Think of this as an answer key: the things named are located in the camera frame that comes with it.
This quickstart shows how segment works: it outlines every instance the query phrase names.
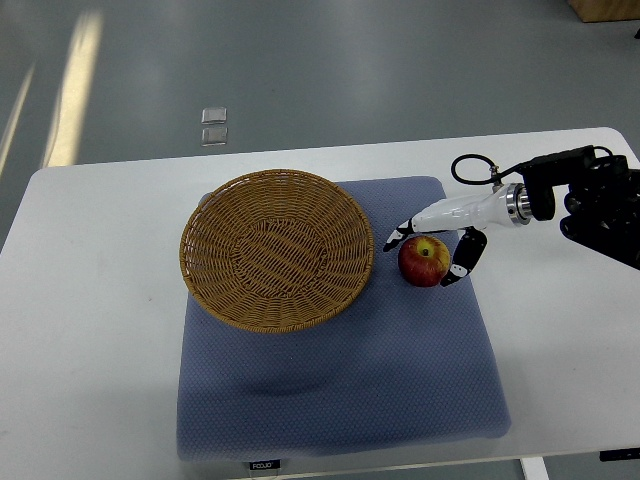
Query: gray floor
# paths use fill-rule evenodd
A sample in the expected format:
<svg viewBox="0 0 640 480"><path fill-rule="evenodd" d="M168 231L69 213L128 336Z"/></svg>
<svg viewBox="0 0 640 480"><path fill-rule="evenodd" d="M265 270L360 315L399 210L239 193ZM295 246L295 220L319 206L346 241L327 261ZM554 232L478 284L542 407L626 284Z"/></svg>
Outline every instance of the gray floor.
<svg viewBox="0 0 640 480"><path fill-rule="evenodd" d="M565 0L0 0L0 131L35 65L0 172L0 245L88 10L104 29L79 164L598 126L640 153L640 22L586 25ZM217 105L229 142L203 148L200 112ZM640 476L597 454L546 461L552 480ZM523 476L501 462L380 478Z"/></svg>

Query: robotic arm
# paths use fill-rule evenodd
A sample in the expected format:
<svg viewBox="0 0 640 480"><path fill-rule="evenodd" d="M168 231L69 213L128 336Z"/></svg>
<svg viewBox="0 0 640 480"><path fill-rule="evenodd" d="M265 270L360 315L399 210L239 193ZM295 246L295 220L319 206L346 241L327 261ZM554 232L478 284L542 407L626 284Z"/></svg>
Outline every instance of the robotic arm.
<svg viewBox="0 0 640 480"><path fill-rule="evenodd" d="M606 156L598 157L597 150ZM456 166L467 158L487 162L491 177L480 181L459 177ZM501 179L514 172L522 175L524 183L502 185ZM564 236L640 269L640 171L630 170L626 157L604 147L586 146L536 157L498 173L490 159L470 154L458 157L451 173L465 184L493 183L494 193L440 200L399 225L383 248L391 250L412 233L465 230L441 285L454 283L475 267L487 244L481 230L489 223L520 227L532 217L551 220L556 185L569 186L564 201L569 216L560 221Z"/></svg>

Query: apple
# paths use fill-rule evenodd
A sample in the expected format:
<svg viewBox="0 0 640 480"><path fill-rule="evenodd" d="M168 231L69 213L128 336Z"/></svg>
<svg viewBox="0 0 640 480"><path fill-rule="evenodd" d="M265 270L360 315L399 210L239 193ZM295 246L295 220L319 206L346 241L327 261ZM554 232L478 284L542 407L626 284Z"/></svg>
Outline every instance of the apple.
<svg viewBox="0 0 640 480"><path fill-rule="evenodd" d="M400 273L416 287L438 285L449 271L450 262L447 246L426 235L406 240L398 252Z"/></svg>

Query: wicker basket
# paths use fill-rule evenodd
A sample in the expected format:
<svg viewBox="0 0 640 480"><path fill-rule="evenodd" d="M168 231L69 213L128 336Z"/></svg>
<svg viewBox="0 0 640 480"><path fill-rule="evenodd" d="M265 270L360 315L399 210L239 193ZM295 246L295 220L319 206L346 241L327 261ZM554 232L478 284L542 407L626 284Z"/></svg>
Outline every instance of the wicker basket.
<svg viewBox="0 0 640 480"><path fill-rule="evenodd" d="M192 295L235 327L285 333L321 323L362 291L373 266L366 215L309 173L265 170L206 197L180 243Z"/></svg>

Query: blue mat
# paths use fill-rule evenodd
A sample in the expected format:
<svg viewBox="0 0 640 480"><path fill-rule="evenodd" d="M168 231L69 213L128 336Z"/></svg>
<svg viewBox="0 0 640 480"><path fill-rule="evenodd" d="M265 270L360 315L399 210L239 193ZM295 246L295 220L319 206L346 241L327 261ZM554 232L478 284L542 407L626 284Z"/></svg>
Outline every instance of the blue mat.
<svg viewBox="0 0 640 480"><path fill-rule="evenodd" d="M431 177L346 182L374 230L371 279L340 315L283 335L231 327L189 296L178 454L255 461L500 437L510 426L469 278L408 285L393 229L444 197ZM438 234L453 252L455 233Z"/></svg>

